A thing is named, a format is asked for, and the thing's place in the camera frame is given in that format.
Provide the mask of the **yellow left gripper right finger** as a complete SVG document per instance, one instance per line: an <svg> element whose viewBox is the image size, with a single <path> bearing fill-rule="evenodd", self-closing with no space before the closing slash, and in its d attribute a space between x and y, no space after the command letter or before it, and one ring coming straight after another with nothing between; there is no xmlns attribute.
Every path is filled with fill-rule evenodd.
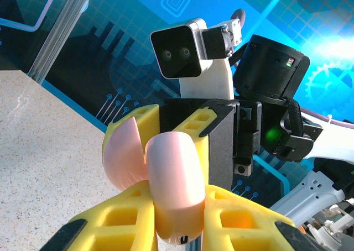
<svg viewBox="0 0 354 251"><path fill-rule="evenodd" d="M203 250L317 250L288 217L218 186L206 186Z"/></svg>

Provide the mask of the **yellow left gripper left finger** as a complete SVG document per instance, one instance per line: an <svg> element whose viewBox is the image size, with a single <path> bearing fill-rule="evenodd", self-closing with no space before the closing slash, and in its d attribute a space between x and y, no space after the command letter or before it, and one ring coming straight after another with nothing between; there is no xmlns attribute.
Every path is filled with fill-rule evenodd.
<svg viewBox="0 0 354 251"><path fill-rule="evenodd" d="M138 182L76 215L41 249L157 250L154 206L149 184Z"/></svg>

